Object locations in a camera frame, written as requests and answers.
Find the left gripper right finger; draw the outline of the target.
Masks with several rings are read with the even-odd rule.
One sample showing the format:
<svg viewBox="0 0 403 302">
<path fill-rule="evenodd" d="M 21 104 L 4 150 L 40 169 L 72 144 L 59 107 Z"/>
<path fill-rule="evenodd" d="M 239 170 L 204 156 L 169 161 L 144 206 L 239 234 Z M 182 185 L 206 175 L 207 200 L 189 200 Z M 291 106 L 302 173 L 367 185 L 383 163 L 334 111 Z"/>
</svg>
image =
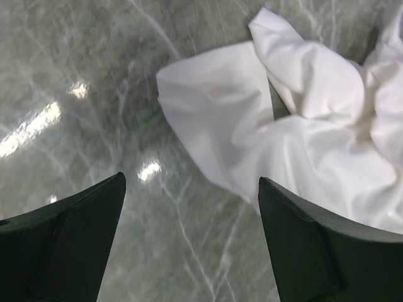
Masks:
<svg viewBox="0 0 403 302">
<path fill-rule="evenodd" d="M 401 301 L 402 235 L 344 218 L 259 180 L 281 301 Z"/>
</svg>

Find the white t shirt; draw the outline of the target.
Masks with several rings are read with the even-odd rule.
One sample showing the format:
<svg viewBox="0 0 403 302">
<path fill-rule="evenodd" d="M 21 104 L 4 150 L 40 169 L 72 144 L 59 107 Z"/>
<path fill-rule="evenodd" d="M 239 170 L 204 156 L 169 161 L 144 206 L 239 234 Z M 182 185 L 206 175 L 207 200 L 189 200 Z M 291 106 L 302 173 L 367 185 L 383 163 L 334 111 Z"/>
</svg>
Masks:
<svg viewBox="0 0 403 302">
<path fill-rule="evenodd" d="M 167 122 L 202 174 L 248 203 L 267 177 L 351 220 L 402 231 L 402 9 L 363 64 L 268 9 L 251 40 L 162 68 Z"/>
</svg>

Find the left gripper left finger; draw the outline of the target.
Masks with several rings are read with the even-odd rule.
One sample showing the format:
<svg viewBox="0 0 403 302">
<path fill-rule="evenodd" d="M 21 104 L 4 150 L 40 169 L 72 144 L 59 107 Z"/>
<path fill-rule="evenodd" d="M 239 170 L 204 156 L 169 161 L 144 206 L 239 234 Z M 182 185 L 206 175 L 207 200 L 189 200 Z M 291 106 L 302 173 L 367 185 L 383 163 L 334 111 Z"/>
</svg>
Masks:
<svg viewBox="0 0 403 302">
<path fill-rule="evenodd" d="M 125 192 L 119 172 L 1 220 L 1 301 L 96 301 Z"/>
</svg>

